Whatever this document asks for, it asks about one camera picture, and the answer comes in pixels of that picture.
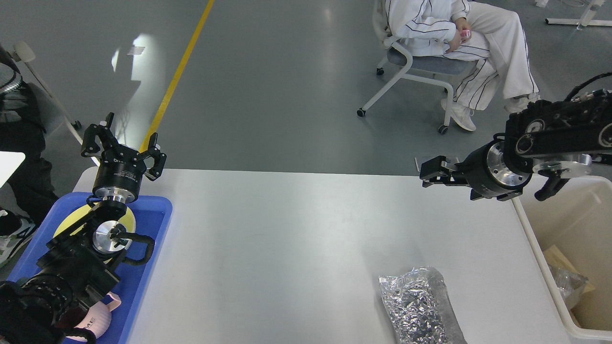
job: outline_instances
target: floor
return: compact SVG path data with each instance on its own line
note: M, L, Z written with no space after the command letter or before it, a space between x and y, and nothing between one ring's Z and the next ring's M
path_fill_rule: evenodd
M576 31L544 22L578 18L584 7L484 2L519 13L544 99L562 100L576 84L610 71L611 28ZM113 111L116 135L137 148L206 3L7 2L0 42L27 42L37 54L32 66L73 118L87 126ZM412 81L399 82L358 118L355 111L396 70L375 75L383 52L371 29L371 3L215 2L159 128L166 167L417 175L416 157L463 159L503 131L507 113L496 97L474 115L476 132L452 125L446 135L436 133L444 93ZM612 19L612 6L595 19ZM143 54L127 55L132 46L145 47ZM611 80L588 90L611 88ZM43 156L54 164L57 194L66 194L92 162L80 157L66 129L47 145ZM605 168L594 174L612 177ZM8 187L0 203L16 209Z

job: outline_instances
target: sneaker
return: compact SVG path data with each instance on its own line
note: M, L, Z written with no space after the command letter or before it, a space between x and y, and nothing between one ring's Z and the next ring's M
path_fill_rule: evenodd
M446 111L446 99L440 100L440 104L442 105L442 109ZM476 125L472 122L472 116L474 115L474 110L470 108L466 108L463 105L458 104L457 102L453 102L453 105L450 107L450 117L457 123L461 128L473 132L476 130Z
M34 232L36 232L36 224L27 217L17 215L21 220L21 227L13 234L0 236L0 267L3 267L9 262L13 256L27 244Z
M506 109L508 113L522 112L523 110L527 109L527 105L529 103L536 102L540 99L539 93L527 94L520 98L510 98L510 103L504 106L504 109Z

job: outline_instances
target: blue tray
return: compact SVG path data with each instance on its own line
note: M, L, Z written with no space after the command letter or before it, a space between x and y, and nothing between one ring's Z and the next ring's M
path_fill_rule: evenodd
M59 224L73 211L86 204L85 200L90 193L73 192L63 196L51 208L51 211L32 238L27 249L9 275L9 280L16 282L23 277L30 278L40 271L36 261L47 252L46 244L51 240ZM108 330L98 339L98 344L124 344L127 342L132 324L143 300L147 282L162 247L163 238L168 229L172 203L167 198L159 196L140 196L138 200L129 204L129 208L136 217L136 232L148 235L155 239L155 250L151 260L145 265L130 266L121 264L115 271L121 278L112 292L121 297L121 305L113 311L113 320ZM127 256L140 259L144 255L146 245L134 243ZM103 302L109 303L107 296ZM65 339L64 343L79 343L75 340Z

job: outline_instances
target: metal stand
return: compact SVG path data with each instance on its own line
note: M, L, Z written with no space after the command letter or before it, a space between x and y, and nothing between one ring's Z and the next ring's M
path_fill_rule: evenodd
M580 19L557 19L546 18L546 24L561 24L561 25L576 25L578 30L582 30L587 26L612 26L612 20L592 20L599 8L603 6L606 0L591 0Z

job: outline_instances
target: yellow plate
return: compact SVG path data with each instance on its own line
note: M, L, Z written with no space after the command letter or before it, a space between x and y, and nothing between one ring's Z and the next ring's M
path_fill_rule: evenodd
M62 223L59 224L59 227L55 231L55 234L53 235L53 237L65 231L71 224L75 223L78 219L85 216L85 214L87 214L90 209L91 208L88 205L84 205L78 208L77 210L73 211L72 214L68 215L68 217L66 217L64 221L62 221ZM132 212L130 208L127 208L125 215L121 219L119 219L119 223L124 225L127 231L130 233L134 233L136 231L136 218L134 217L134 213ZM72 234L75 234L76 232L81 230L82 227L83 226L80 226L77 230L72 232Z

